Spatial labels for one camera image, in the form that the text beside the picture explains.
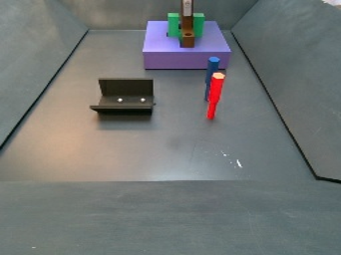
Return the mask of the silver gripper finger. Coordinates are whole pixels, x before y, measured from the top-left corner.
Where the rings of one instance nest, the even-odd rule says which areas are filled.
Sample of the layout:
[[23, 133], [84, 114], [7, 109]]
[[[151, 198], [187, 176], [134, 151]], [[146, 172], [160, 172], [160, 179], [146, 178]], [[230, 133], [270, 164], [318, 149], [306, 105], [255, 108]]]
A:
[[182, 16], [190, 17], [192, 15], [192, 2], [191, 0], [182, 0]]

